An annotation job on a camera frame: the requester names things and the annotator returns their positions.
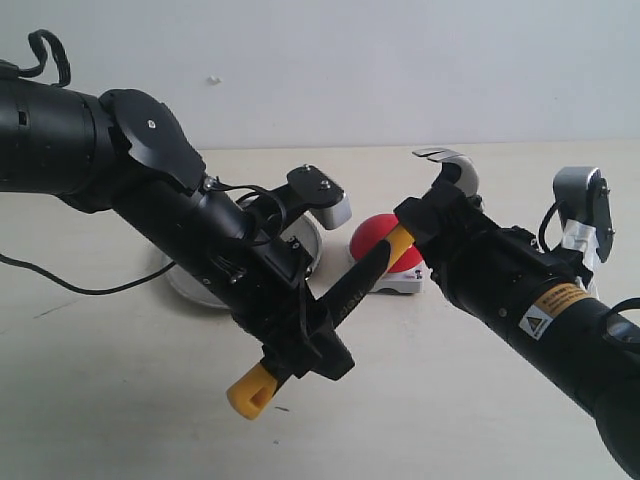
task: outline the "bolt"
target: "bolt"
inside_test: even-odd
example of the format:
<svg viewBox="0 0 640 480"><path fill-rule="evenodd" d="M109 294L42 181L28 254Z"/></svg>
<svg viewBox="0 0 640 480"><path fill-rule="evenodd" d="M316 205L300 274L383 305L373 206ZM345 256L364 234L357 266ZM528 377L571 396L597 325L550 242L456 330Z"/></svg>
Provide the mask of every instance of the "bolt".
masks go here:
<svg viewBox="0 0 640 480"><path fill-rule="evenodd" d="M238 272L229 279L229 283L231 285L235 285L238 282L238 280L242 280L242 277L244 277L244 273Z"/></svg>
<svg viewBox="0 0 640 480"><path fill-rule="evenodd" d="M202 182L202 187L209 191L213 188L213 186L216 184L216 180L212 177L206 177L204 179L204 182Z"/></svg>

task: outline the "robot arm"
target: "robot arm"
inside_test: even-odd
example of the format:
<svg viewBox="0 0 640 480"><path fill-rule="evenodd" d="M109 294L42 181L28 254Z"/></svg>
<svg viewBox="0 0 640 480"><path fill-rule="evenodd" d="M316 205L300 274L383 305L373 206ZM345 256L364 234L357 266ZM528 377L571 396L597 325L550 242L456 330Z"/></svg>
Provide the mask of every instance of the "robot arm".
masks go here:
<svg viewBox="0 0 640 480"><path fill-rule="evenodd" d="M42 38L50 42L61 82L26 80L42 69L0 63L0 191L55 195L86 213L113 209L230 307L271 369L338 379L352 368L331 318L348 300L316 300L306 284L311 256L280 238L306 211L327 229L348 220L342 188L303 166L273 191L246 186L257 198L241 207L226 193L237 187L205 172L165 105L136 90L98 98L61 88L70 72L60 42L46 31L29 38L42 47L41 66ZM253 397L234 393L245 416Z"/></svg>
<svg viewBox="0 0 640 480"><path fill-rule="evenodd" d="M43 38L59 66L53 86L25 80L42 72ZM556 178L563 226L578 228L540 251L533 234L483 213L467 157L416 152L443 164L432 188L403 202L399 225L315 299L305 281L310 256L278 234L305 211L326 228L346 221L347 197L335 182L303 166L273 191L254 188L258 197L241 207L225 193L231 187L207 175L166 106L135 90L99 98L65 90L59 41L46 31L29 40L39 67L0 62L0 191L55 195L87 213L113 209L229 305L264 350L229 389L242 415L257 417L291 376L337 380L349 371L354 362L336 327L415 244L447 300L591 415L616 461L640 479L640 329L620 315L638 302L610 309L580 288L592 283L593 239L601 262L611 249L608 204L596 198L608 190L596 172L583 184L573 182L576 172Z"/></svg>

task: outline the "sticker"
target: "sticker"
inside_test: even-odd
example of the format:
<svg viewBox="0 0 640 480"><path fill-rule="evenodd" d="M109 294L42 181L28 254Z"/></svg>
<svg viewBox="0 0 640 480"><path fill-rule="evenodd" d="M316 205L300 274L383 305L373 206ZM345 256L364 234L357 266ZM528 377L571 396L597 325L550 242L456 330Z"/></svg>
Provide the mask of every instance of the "sticker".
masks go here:
<svg viewBox="0 0 640 480"><path fill-rule="evenodd" d="M585 298L590 298L589 294L572 283L556 285L529 307L518 326L531 338L540 340L556 317Z"/></svg>
<svg viewBox="0 0 640 480"><path fill-rule="evenodd" d="M547 290L538 300L536 305L551 317L555 318L567 308L580 300L589 298L589 294L572 283L556 285Z"/></svg>
<svg viewBox="0 0 640 480"><path fill-rule="evenodd" d="M531 337L538 340L549 325L553 322L553 318L540 310L535 305L531 305L529 310L525 312L518 324L521 329L528 333Z"/></svg>

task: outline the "metal plate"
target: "metal plate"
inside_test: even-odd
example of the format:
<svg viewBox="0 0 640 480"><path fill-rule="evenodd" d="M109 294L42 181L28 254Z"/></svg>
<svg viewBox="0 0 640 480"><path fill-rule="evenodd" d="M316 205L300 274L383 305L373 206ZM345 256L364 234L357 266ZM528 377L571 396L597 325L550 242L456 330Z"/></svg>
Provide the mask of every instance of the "metal plate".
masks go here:
<svg viewBox="0 0 640 480"><path fill-rule="evenodd" d="M284 240L288 240L293 236L297 237L300 243L302 243L304 248L313 257L311 268L312 270L315 270L320 262L322 254L322 238L320 237L320 232L318 232L318 229L311 220L306 216L302 216L293 222L289 228L282 232L281 235ZM169 261L169 258L165 255L163 258L163 264L168 263ZM205 307L224 310L228 309L228 307L218 297L207 290L184 269L175 266L167 272L166 277L173 289L187 300Z"/></svg>

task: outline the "table surface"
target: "table surface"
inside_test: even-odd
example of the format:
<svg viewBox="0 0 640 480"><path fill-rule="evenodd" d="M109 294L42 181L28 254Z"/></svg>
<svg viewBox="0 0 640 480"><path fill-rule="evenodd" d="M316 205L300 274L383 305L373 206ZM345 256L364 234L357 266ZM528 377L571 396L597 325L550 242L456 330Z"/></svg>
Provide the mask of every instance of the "table surface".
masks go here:
<svg viewBox="0 0 640 480"><path fill-rule="evenodd" d="M600 295L613 304L640 293L640 141L450 148L474 160L487 213L532 231L561 167L601 167L618 233ZM435 178L438 167L411 150L205 157L227 183L275 187L309 163L345 188L353 218L322 232L311 282L321 294L347 269L359 222ZM3 194L0 214L0 251L73 283L109 287L158 267L159 252L112 212ZM179 298L166 279L83 297L0 266L0 308L2 478L626 478L586 414L430 283L411 297L367 297L340 327L356 367L339 382L291 381L255 422L232 411L225 390L260 357L259 344L226 313Z"/></svg>

